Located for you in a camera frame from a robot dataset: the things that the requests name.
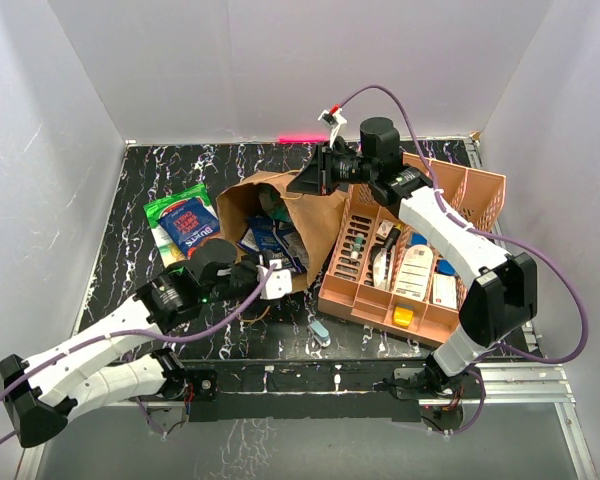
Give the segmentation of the brown paper bag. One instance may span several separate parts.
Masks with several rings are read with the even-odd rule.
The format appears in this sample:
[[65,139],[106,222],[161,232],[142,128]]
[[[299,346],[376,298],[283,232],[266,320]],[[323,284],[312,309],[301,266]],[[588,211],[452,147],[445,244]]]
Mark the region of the brown paper bag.
[[339,237],[347,194],[341,190],[327,196],[287,190],[293,174],[261,171],[224,190],[216,198],[223,238],[236,245],[252,217],[269,217],[270,205],[286,211],[284,224],[293,228],[302,244],[299,253],[304,270],[292,275],[293,294],[309,288],[328,259]]

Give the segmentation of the green cassava chips bag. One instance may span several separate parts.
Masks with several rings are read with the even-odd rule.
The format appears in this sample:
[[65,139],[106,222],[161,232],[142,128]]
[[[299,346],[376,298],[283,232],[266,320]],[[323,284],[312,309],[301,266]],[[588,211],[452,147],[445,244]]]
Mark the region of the green cassava chips bag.
[[167,195],[144,206],[164,266],[190,259],[220,224],[204,184]]

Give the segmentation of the blue salt vinegar chips bag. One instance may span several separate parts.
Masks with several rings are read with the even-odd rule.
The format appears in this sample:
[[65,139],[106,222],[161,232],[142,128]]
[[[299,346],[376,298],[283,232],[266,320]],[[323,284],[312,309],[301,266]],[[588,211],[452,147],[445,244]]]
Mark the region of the blue salt vinegar chips bag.
[[247,227],[237,241],[242,250],[250,254],[269,251],[275,258],[280,258],[293,275],[307,272],[309,254],[292,223],[263,216],[249,217],[246,223]]

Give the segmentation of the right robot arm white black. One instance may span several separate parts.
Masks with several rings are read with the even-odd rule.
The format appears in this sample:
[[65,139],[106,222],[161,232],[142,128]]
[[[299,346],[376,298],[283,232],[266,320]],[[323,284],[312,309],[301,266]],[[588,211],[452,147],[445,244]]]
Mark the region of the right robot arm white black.
[[392,385],[395,390],[417,388],[449,396],[472,363],[536,316],[536,262],[526,253],[512,255],[465,223],[443,199],[430,168],[404,163],[400,135],[390,119],[363,121],[358,151],[340,135],[346,121],[338,110],[325,110],[320,119],[330,128],[329,139],[316,146],[289,190],[326,196],[341,184],[367,185],[379,205],[422,234],[450,262],[468,289],[450,338],[426,358],[421,372]]

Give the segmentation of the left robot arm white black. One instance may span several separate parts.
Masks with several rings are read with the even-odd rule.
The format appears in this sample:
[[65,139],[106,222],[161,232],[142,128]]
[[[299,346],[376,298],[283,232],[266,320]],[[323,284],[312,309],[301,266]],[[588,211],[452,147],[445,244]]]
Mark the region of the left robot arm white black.
[[174,344],[207,338],[262,300],[275,278],[267,253],[238,255],[215,238],[175,262],[87,329],[44,352],[0,361],[0,405],[23,448],[78,417],[142,396],[174,399],[186,374]]

